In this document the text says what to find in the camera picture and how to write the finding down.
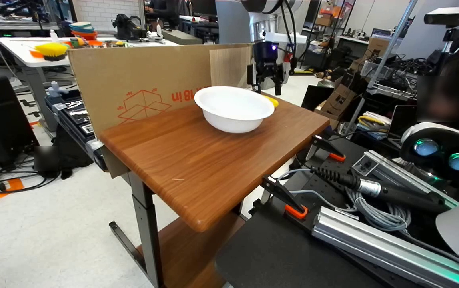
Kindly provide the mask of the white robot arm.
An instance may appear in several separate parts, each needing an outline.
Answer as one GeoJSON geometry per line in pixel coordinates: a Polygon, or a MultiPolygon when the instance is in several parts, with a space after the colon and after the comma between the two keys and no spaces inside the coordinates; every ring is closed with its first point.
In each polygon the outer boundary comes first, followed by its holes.
{"type": "Polygon", "coordinates": [[[260,92],[281,86],[292,68],[297,35],[294,0],[214,0],[219,43],[209,52],[214,84],[260,92]]]}

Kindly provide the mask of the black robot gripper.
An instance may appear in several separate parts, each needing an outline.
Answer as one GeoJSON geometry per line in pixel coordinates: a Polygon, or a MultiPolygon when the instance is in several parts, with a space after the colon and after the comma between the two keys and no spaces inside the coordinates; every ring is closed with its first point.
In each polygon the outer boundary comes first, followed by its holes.
{"type": "Polygon", "coordinates": [[[276,41],[255,41],[252,44],[252,62],[247,65],[247,83],[251,89],[260,92],[260,83],[270,78],[275,84],[275,96],[281,94],[283,65],[278,59],[276,41]]]}

